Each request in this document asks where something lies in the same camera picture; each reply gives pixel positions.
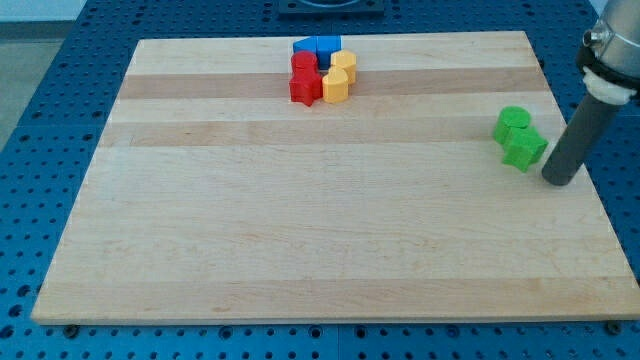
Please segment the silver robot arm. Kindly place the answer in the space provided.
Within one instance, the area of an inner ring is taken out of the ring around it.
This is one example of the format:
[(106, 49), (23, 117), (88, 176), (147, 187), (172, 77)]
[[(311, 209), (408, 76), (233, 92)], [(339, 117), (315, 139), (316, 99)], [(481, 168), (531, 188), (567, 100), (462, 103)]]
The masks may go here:
[(639, 96), (639, 0), (610, 0), (585, 31), (576, 64), (590, 95), (614, 106)]

